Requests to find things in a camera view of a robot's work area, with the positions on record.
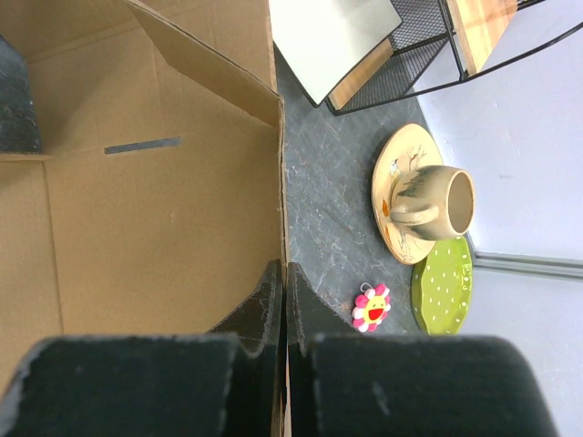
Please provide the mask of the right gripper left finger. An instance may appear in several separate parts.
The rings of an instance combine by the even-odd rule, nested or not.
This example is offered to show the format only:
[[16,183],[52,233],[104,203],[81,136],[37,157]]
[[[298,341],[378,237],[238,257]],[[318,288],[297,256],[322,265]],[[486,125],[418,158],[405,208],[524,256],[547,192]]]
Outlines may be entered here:
[[52,337],[1,400],[4,436],[279,436],[281,264],[203,334]]

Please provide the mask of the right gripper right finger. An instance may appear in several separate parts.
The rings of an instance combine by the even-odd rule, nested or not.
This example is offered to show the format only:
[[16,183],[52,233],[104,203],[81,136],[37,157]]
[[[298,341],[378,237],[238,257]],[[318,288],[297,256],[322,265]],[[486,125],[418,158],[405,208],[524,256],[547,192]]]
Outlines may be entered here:
[[536,378],[487,336],[366,336],[287,268],[295,436],[554,436]]

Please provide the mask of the brown cardboard paper box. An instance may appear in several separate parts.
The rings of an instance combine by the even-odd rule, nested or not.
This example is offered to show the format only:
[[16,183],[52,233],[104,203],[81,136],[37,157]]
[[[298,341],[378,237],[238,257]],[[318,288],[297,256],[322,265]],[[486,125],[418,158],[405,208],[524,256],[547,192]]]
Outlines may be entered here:
[[279,261],[265,1],[1,4],[1,400],[40,341],[203,334]]

